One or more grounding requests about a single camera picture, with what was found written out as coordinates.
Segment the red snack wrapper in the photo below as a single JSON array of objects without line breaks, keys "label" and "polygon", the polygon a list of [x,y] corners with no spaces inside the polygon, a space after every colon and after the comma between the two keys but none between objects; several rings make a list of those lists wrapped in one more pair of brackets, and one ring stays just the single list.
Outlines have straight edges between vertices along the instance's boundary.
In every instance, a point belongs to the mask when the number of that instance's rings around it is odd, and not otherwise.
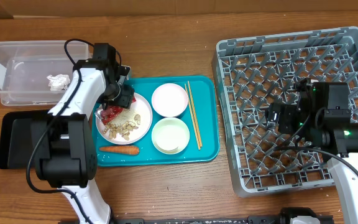
[{"label": "red snack wrapper", "polygon": [[106,126],[112,120],[116,119],[120,114],[126,114],[129,112],[130,108],[100,104],[94,112],[94,115]]}]

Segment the white tissue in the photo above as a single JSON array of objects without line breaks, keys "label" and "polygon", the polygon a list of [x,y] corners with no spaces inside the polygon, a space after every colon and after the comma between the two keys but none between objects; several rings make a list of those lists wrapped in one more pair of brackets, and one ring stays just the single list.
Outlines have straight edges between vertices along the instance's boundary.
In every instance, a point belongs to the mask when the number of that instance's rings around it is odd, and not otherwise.
[{"label": "white tissue", "polygon": [[70,77],[65,74],[59,74],[56,76],[49,75],[47,76],[49,80],[48,86],[51,91],[62,91],[66,90],[70,84]]}]

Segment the pale green bowl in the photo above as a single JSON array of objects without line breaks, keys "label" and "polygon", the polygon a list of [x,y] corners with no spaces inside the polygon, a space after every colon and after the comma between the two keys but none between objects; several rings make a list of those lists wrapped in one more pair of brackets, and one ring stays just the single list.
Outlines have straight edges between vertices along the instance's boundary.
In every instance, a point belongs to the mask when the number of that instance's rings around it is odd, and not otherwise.
[{"label": "pale green bowl", "polygon": [[158,121],[152,129],[152,143],[164,154],[182,152],[190,141],[188,126],[178,118],[164,118]]}]

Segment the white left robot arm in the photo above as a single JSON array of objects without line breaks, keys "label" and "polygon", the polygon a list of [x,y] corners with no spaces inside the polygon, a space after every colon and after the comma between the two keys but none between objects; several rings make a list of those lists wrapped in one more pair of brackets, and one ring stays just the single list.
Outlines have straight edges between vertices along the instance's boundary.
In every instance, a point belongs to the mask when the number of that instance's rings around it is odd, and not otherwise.
[{"label": "white left robot arm", "polygon": [[130,75],[129,66],[115,61],[79,60],[61,100],[30,125],[27,184],[39,194],[63,194],[79,223],[114,223],[94,179],[97,155],[88,121],[97,103],[131,105],[134,89],[125,84]]}]

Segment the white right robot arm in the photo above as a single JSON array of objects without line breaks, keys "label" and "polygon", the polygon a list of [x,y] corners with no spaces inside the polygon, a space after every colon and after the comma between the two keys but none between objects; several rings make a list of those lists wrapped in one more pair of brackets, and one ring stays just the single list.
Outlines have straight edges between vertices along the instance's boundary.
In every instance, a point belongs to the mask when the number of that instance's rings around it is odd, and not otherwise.
[{"label": "white right robot arm", "polygon": [[268,125],[289,137],[274,151],[317,152],[334,179],[346,223],[358,223],[358,123],[348,107],[349,85],[314,82],[293,86],[295,105],[272,103],[265,111]]}]

